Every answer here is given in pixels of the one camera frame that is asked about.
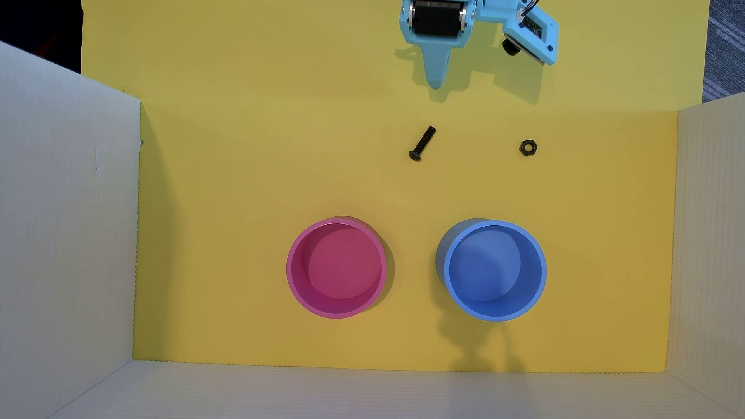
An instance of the blue cup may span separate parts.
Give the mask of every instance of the blue cup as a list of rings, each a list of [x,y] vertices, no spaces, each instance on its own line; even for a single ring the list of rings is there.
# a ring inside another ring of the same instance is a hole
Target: blue cup
[[[455,303],[485,321],[525,314],[546,285],[543,250],[506,221],[472,218],[454,225],[437,246],[436,264]]]

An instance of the black screw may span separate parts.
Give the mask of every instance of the black screw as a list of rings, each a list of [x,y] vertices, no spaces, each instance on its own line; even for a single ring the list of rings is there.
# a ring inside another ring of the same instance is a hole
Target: black screw
[[[424,147],[429,144],[429,140],[432,139],[432,136],[434,133],[436,133],[437,130],[434,129],[434,127],[427,128],[427,132],[424,133],[422,136],[422,139],[419,141],[418,144],[416,144],[416,147],[412,151],[409,151],[409,157],[415,162],[422,161],[422,151],[424,151]]]

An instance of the dark background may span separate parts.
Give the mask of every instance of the dark background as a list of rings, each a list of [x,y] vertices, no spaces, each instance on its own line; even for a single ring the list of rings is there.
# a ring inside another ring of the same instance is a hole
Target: dark background
[[[0,41],[79,73],[80,0],[0,0]]]

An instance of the corrugated plastic board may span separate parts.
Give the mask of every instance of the corrugated plastic board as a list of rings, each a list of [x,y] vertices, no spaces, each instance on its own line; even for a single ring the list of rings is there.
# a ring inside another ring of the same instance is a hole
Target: corrugated plastic board
[[[362,371],[133,361],[53,419],[736,417],[669,374]]]
[[[668,371],[745,417],[745,93],[679,114]]]
[[[132,359],[139,100],[0,42],[0,418]]]

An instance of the pink cup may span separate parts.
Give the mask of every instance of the pink cup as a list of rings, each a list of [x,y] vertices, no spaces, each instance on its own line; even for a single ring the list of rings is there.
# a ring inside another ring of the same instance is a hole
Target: pink cup
[[[325,318],[363,312],[385,284],[383,243],[371,226],[353,217],[311,225],[290,248],[287,281],[308,311]]]

